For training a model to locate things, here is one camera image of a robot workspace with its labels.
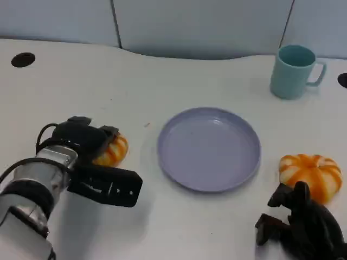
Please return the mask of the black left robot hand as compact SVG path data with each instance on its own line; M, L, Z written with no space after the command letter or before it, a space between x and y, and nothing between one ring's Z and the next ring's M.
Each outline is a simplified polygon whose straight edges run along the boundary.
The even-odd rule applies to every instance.
M73 149L79 159L91 162L103 155L118 133L116 127L95 127L91 118L73 116L56 126L52 138Z

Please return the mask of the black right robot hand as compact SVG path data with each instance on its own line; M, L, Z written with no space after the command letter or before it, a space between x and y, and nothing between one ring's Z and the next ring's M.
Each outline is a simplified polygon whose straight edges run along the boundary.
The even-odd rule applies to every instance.
M267 205L284 206L291 214L285 224L263 213L255 224L258 246L273 240L295 259L346 259L346 242L338 222L311 198L307 183L299 181L293 188L279 184Z

